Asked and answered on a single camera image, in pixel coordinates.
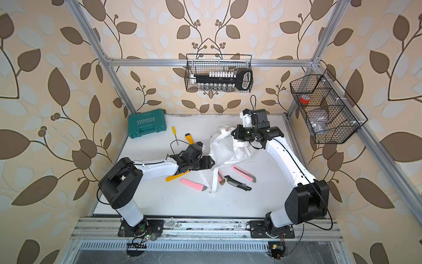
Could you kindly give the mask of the white printed tote pouch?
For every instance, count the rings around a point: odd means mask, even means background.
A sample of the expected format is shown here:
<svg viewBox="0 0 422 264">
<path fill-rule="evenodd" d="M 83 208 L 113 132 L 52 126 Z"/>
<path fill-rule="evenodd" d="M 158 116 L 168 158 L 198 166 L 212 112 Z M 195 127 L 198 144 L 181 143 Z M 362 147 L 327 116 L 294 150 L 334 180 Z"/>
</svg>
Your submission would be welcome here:
<svg viewBox="0 0 422 264">
<path fill-rule="evenodd" d="M 256 152 L 250 143 L 234 139 L 231 135 L 234 130 L 232 126 L 220 126 L 218 132 L 211 136 L 209 156 L 215 161 L 215 165 L 211 169 L 199 171 L 210 194 L 217 190 L 219 169 L 246 161 Z"/>
</svg>

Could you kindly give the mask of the black utility knife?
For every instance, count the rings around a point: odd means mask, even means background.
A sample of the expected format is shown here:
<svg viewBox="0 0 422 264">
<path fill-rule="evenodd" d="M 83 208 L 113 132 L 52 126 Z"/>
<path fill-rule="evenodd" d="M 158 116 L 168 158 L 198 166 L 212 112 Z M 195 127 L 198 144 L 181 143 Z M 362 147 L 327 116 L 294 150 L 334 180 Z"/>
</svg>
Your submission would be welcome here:
<svg viewBox="0 0 422 264">
<path fill-rule="evenodd" d="M 245 191 L 251 191 L 251 190 L 252 190 L 252 188 L 251 188 L 251 187 L 248 187 L 246 184 L 241 183 L 241 182 L 239 182 L 239 181 L 237 181 L 237 180 L 233 179 L 233 178 L 232 178 L 232 177 L 230 177 L 230 176 L 225 176 L 224 178 L 226 179 L 226 181 L 227 181 L 230 185 L 232 185 L 232 186 L 234 186 L 234 187 L 236 187 L 236 188 L 239 188 L 239 189 L 242 189 L 242 190 L 245 190 Z"/>
</svg>

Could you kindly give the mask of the large yellow utility knife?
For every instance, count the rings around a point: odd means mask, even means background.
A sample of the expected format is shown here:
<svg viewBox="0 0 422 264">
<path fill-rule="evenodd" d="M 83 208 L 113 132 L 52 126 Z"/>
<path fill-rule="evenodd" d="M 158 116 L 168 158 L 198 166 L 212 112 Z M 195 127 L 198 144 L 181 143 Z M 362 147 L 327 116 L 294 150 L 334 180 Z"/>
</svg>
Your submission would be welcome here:
<svg viewBox="0 0 422 264">
<path fill-rule="evenodd" d="M 173 175 L 173 176 L 169 176 L 169 177 L 166 177 L 166 182 L 170 182 L 170 181 L 172 181 L 172 180 L 174 180 L 174 179 L 177 179 L 177 178 L 179 178 L 179 177 L 181 177 L 181 176 L 184 176 L 184 175 L 186 175 L 187 173 L 189 173 L 190 171 L 189 170 L 187 170 L 186 172 L 184 172 L 184 173 L 180 173 L 180 174 L 177 174 L 177 175 Z"/>
</svg>

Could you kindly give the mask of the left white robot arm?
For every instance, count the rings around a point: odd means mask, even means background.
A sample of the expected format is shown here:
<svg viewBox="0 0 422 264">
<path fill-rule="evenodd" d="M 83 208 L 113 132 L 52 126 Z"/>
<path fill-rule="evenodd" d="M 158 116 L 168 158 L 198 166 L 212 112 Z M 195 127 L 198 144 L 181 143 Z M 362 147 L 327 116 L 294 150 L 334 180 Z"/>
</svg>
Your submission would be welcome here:
<svg viewBox="0 0 422 264">
<path fill-rule="evenodd" d="M 158 161 L 141 162 L 121 158 L 100 180 L 97 191 L 106 199 L 104 204 L 111 206 L 128 226 L 138 228 L 147 222 L 134 200 L 138 186 L 159 177 L 211 169 L 215 161 L 211 156 L 203 155 L 202 146 L 201 142 L 188 145 L 180 153 Z"/>
</svg>

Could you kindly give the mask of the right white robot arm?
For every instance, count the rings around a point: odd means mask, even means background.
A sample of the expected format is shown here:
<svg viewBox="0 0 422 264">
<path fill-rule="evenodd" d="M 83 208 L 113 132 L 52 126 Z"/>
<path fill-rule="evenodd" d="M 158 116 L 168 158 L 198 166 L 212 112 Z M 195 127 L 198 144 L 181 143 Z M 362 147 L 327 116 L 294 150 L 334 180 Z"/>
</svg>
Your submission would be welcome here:
<svg viewBox="0 0 422 264">
<path fill-rule="evenodd" d="M 327 206 L 327 182 L 317 180 L 305 168 L 278 127 L 258 128 L 239 124 L 231 135 L 238 141 L 260 143 L 279 166 L 290 188 L 284 207 L 266 214 L 264 224 L 271 236 L 289 225 L 309 223 L 331 215 Z"/>
</svg>

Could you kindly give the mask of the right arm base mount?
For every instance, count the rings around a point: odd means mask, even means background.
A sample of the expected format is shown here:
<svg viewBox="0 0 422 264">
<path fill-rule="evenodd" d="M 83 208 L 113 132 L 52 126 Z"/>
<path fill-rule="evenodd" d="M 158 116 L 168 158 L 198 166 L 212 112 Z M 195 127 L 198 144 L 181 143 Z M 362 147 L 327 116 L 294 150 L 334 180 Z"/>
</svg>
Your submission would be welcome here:
<svg viewBox="0 0 422 264">
<path fill-rule="evenodd" d="M 293 239 L 295 238 L 292 226 L 284 226 L 280 228 L 274 227 L 267 219 L 263 221 L 249 221 L 246 224 L 246 230 L 250 232 L 251 238 L 254 239 Z"/>
</svg>

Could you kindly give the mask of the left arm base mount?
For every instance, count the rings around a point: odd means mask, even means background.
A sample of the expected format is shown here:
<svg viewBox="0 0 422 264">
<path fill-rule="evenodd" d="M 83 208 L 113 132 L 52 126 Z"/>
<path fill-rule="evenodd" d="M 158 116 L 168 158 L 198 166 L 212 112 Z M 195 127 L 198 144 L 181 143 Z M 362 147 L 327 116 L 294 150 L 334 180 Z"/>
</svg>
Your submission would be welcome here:
<svg viewBox="0 0 422 264">
<path fill-rule="evenodd" d="M 155 240 L 163 233 L 164 221 L 163 220 L 148 220 L 144 218 L 136 226 L 130 226 L 126 220 L 121 219 L 121 225 L 118 230 L 119 237 L 150 237 Z"/>
</svg>

